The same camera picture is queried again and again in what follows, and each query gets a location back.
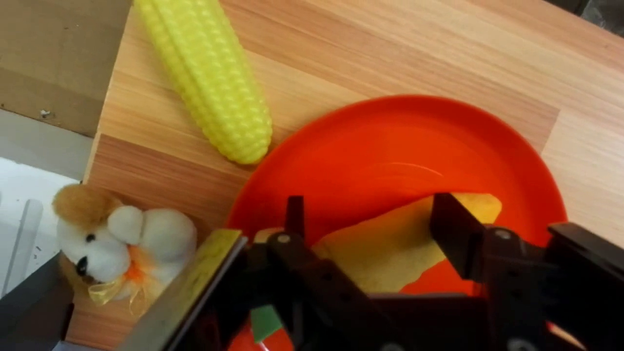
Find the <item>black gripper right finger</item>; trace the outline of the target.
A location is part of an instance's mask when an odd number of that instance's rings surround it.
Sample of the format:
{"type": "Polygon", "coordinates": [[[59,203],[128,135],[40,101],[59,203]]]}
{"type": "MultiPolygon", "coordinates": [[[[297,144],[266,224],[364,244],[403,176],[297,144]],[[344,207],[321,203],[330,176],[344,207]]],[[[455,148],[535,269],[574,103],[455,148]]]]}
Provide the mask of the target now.
{"type": "Polygon", "coordinates": [[[430,230],[455,267],[481,285],[492,351],[547,351],[539,261],[512,230],[483,224],[455,195],[436,193],[430,230]]]}

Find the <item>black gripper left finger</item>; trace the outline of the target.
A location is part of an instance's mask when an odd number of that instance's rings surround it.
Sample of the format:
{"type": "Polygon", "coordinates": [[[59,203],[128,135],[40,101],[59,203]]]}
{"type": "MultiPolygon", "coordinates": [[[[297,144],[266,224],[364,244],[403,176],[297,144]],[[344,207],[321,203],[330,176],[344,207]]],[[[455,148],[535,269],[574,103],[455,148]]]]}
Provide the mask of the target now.
{"type": "Polygon", "coordinates": [[[297,351],[383,351],[391,320],[334,261],[305,244],[305,199],[290,197],[286,228],[266,244],[278,312],[297,351]]]}

